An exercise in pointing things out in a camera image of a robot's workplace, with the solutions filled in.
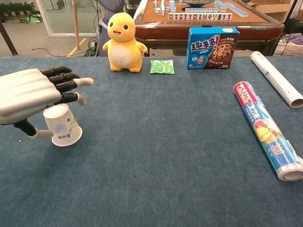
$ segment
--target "green cloth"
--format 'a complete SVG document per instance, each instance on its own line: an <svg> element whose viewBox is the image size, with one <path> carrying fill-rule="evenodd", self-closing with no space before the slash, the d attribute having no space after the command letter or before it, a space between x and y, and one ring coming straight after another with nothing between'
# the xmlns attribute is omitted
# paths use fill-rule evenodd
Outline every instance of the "green cloth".
<svg viewBox="0 0 303 227"><path fill-rule="evenodd" d="M21 22L25 22L26 24L37 24L43 22L42 16L40 14L29 15L28 17L23 17L19 20Z"/></svg>

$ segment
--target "cardboard box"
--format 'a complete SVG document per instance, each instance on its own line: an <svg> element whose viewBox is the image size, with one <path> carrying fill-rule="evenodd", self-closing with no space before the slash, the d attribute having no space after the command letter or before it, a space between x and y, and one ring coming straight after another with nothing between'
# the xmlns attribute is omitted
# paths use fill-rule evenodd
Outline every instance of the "cardboard box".
<svg viewBox="0 0 303 227"><path fill-rule="evenodd" d="M299 11L297 20L303 20L303 9Z"/></svg>
<svg viewBox="0 0 303 227"><path fill-rule="evenodd" d="M252 2L248 2L247 5L254 7L259 12L264 13L281 23L284 22L285 16L291 8L290 4L258 5Z"/></svg>
<svg viewBox="0 0 303 227"><path fill-rule="evenodd" d="M189 29L187 69L229 68L239 38L234 27L192 27Z"/></svg>

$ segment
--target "cling film roll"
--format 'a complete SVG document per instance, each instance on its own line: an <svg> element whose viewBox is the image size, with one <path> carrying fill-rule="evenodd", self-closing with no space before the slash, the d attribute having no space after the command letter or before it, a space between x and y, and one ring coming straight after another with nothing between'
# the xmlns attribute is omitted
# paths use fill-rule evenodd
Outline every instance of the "cling film roll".
<svg viewBox="0 0 303 227"><path fill-rule="evenodd" d="M303 160L297 156L251 84L241 81L234 86L233 90L278 178L284 181L303 178Z"/></svg>

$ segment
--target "white paper tube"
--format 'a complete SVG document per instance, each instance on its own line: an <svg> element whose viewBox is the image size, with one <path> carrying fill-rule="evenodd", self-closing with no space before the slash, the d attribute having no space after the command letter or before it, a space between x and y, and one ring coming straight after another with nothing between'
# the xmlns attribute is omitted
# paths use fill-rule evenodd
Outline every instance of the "white paper tube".
<svg viewBox="0 0 303 227"><path fill-rule="evenodd" d="M264 57L263 54L255 51L251 54L250 58L290 107L298 108L303 106L303 96L269 62L269 60Z"/></svg>

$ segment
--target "paper cup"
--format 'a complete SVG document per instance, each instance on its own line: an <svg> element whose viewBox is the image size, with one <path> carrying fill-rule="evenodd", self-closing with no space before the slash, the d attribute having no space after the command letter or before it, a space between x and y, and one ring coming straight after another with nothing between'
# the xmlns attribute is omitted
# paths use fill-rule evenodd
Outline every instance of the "paper cup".
<svg viewBox="0 0 303 227"><path fill-rule="evenodd" d="M54 105L43 112L47 127L53 132L52 142L59 147L76 143L82 136L78 125L67 104Z"/></svg>

